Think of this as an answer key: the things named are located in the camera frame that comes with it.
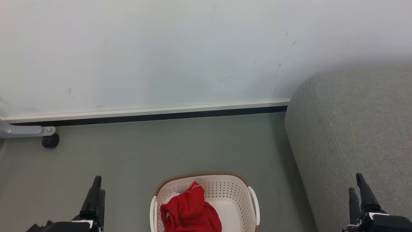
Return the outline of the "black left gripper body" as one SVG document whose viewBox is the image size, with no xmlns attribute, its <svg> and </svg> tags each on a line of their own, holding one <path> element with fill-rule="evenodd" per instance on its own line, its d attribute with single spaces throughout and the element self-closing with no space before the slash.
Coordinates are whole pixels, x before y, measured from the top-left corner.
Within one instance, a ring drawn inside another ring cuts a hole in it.
<svg viewBox="0 0 412 232">
<path fill-rule="evenodd" d="M 44 226 L 33 224 L 26 232 L 103 232 L 103 221 L 98 217 L 74 217 L 71 221 L 52 222 Z"/>
</svg>

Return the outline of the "black caster wheel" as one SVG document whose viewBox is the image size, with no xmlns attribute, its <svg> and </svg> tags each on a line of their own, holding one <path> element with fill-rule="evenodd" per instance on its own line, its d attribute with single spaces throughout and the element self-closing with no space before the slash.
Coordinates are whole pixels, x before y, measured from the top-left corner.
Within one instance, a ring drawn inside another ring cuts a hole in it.
<svg viewBox="0 0 412 232">
<path fill-rule="evenodd" d="M 44 148 L 56 148 L 59 144 L 60 137 L 58 134 L 53 134 L 50 136 L 43 136 L 42 137 L 42 146 Z"/>
</svg>

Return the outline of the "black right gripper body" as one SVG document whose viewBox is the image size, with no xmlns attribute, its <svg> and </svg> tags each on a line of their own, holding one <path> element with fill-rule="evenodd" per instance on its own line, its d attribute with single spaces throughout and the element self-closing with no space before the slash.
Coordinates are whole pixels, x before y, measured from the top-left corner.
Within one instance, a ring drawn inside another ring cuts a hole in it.
<svg viewBox="0 0 412 232">
<path fill-rule="evenodd" d="M 343 228 L 343 232 L 412 232 L 412 221 L 402 216 L 366 212 L 356 224 Z"/>
</svg>

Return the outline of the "grey fabric sofa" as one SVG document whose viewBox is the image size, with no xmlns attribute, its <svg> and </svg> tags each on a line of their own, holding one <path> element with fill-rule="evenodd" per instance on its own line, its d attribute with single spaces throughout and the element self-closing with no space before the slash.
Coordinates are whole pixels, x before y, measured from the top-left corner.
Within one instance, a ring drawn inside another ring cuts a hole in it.
<svg viewBox="0 0 412 232">
<path fill-rule="evenodd" d="M 383 210 L 412 220 L 412 63 L 309 78 L 290 100 L 285 129 L 318 232 L 349 224 L 356 173 Z"/>
</svg>

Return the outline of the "grey metal frame leg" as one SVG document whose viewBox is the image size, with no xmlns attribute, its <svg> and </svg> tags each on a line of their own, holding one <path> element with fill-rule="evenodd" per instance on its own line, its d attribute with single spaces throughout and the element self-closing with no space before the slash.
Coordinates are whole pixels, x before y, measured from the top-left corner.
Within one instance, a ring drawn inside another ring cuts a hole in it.
<svg viewBox="0 0 412 232">
<path fill-rule="evenodd" d="M 51 136 L 56 128 L 40 125 L 11 125 L 0 119 L 0 138 L 29 138 Z"/>
</svg>

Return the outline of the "cream perforated laundry basket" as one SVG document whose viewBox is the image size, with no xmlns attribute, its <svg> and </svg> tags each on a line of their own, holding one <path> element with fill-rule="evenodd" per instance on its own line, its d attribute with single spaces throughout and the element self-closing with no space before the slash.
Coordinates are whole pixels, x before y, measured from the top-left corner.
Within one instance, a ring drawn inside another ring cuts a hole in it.
<svg viewBox="0 0 412 232">
<path fill-rule="evenodd" d="M 259 232 L 258 198 L 246 178 L 230 172 L 193 173 L 163 181 L 150 205 L 151 232 L 164 232 L 161 205 L 173 194 L 187 191 L 193 182 L 205 190 L 205 201 L 218 213 L 222 232 Z"/>
</svg>

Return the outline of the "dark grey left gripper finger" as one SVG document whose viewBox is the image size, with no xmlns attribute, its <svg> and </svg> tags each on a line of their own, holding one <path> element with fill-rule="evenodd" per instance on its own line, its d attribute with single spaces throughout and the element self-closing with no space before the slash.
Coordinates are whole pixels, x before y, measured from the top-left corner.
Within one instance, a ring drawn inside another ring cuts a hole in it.
<svg viewBox="0 0 412 232">
<path fill-rule="evenodd" d="M 102 177 L 100 175 L 94 178 L 93 184 L 89 189 L 84 203 L 80 210 L 80 218 L 84 220 L 95 220 L 98 218 L 99 195 L 101 191 Z"/>
<path fill-rule="evenodd" d="M 104 219 L 105 219 L 105 196 L 106 191 L 101 189 L 98 196 L 98 204 L 97 204 L 97 216 L 100 221 L 100 227 L 104 228 Z"/>
</svg>

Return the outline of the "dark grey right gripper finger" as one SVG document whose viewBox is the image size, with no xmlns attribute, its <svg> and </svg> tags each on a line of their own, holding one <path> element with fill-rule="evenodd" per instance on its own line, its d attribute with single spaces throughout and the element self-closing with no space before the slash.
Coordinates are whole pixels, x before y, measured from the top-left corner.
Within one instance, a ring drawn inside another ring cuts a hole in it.
<svg viewBox="0 0 412 232">
<path fill-rule="evenodd" d="M 361 196 L 361 205 L 356 213 L 381 213 L 381 206 L 361 173 L 356 173 L 356 182 Z"/>
<path fill-rule="evenodd" d="M 351 225 L 357 225 L 361 216 L 359 199 L 354 188 L 349 188 L 349 220 Z"/>
</svg>

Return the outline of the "white and black skirting board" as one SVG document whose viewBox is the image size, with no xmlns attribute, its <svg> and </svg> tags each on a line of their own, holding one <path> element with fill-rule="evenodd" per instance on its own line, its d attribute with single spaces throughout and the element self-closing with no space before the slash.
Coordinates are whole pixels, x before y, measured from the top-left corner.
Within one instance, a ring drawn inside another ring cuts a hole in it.
<svg viewBox="0 0 412 232">
<path fill-rule="evenodd" d="M 226 104 L 2 117 L 15 125 L 69 126 L 283 112 L 290 99 Z"/>
</svg>

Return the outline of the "red garment with white stitching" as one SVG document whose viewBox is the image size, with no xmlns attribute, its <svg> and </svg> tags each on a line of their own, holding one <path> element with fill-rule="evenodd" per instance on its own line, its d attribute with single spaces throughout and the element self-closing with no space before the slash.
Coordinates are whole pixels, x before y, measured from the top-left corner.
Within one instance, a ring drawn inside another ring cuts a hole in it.
<svg viewBox="0 0 412 232">
<path fill-rule="evenodd" d="M 160 206 L 164 232 L 222 232 L 217 211 L 205 200 L 197 182 L 168 204 Z"/>
</svg>

